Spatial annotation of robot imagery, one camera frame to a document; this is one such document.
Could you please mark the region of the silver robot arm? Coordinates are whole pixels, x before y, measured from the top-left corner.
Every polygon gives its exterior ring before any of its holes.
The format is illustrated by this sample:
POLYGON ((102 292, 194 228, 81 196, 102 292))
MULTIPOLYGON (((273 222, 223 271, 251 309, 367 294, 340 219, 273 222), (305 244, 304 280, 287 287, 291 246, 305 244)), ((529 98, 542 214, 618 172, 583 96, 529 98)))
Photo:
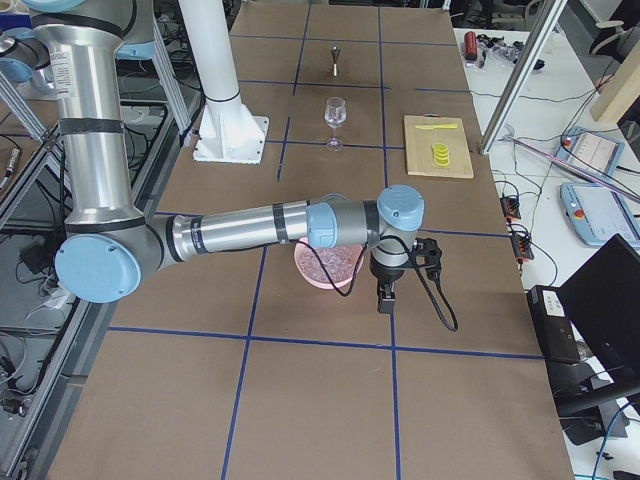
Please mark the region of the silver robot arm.
POLYGON ((77 297, 110 303, 195 256, 299 239, 313 248, 369 249, 380 284, 397 279, 413 259, 425 202, 406 185, 388 187, 374 201, 327 195, 211 216, 147 219, 131 193, 115 57, 152 26, 152 6, 32 1, 28 8, 49 52, 73 199, 55 271, 77 297))

